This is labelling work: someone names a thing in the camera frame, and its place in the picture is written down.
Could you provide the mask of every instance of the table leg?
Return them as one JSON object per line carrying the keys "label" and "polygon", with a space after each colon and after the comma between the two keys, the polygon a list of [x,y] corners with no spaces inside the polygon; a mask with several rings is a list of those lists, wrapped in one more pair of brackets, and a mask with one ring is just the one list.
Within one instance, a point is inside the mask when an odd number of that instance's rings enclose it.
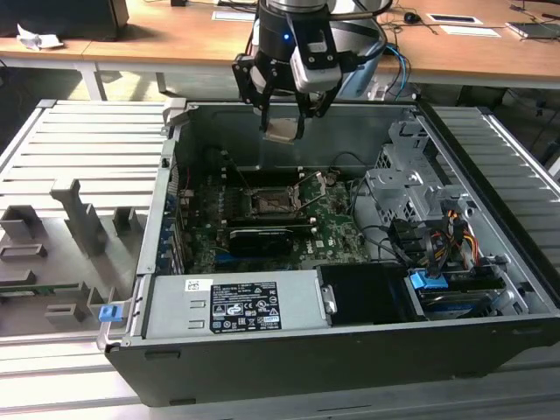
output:
{"label": "table leg", "polygon": [[160,94],[167,92],[167,86],[165,85],[165,75],[163,73],[156,73],[157,80],[157,90]]}
{"label": "table leg", "polygon": [[81,77],[86,82],[89,99],[93,101],[106,101],[107,95],[105,94],[101,74],[91,70],[80,70],[80,72]]}

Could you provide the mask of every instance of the computer case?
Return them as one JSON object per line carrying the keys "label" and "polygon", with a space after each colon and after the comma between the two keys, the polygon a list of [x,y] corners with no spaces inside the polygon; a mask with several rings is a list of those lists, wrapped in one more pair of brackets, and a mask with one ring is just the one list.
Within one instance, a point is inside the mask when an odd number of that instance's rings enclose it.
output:
{"label": "computer case", "polygon": [[126,25],[126,0],[0,0],[0,36],[18,34],[18,24],[61,39],[112,41]]}

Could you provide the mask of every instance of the white paper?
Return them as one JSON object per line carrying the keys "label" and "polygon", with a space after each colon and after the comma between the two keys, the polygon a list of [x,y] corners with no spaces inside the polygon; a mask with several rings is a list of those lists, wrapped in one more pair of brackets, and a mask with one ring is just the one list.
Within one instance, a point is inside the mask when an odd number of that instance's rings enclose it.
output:
{"label": "white paper", "polygon": [[59,38],[54,34],[38,35],[33,32],[26,31],[19,24],[17,25],[17,40],[30,50],[39,51],[44,48],[56,48],[64,46]]}
{"label": "white paper", "polygon": [[253,22],[255,13],[237,11],[215,11],[212,13],[212,20],[227,20],[230,22]]}
{"label": "white paper", "polygon": [[446,24],[442,24],[439,27],[450,35],[469,35],[471,37],[501,38],[498,32],[488,28],[471,28],[464,26],[450,26]]}

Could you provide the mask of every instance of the blue latch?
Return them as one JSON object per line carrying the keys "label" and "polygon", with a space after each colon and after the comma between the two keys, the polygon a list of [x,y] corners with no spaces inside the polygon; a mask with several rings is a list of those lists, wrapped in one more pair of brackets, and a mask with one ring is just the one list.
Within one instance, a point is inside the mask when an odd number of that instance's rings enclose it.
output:
{"label": "blue latch", "polygon": [[415,290],[417,289],[447,289],[449,284],[443,275],[429,277],[425,270],[419,270],[410,275],[410,281]]}
{"label": "blue latch", "polygon": [[121,322],[123,320],[123,306],[120,304],[105,304],[99,311],[101,322]]}

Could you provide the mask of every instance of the white label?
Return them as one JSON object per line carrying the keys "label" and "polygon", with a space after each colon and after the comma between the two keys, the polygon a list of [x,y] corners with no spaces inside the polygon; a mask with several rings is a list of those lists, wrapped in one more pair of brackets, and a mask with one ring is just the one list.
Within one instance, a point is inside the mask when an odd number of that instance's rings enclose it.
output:
{"label": "white label", "polygon": [[35,296],[32,291],[5,291],[0,293],[2,298],[21,298],[22,296]]}
{"label": "white label", "polygon": [[185,282],[185,291],[210,291],[212,278],[190,278]]}
{"label": "white label", "polygon": [[262,317],[262,322],[280,322],[280,317]]}

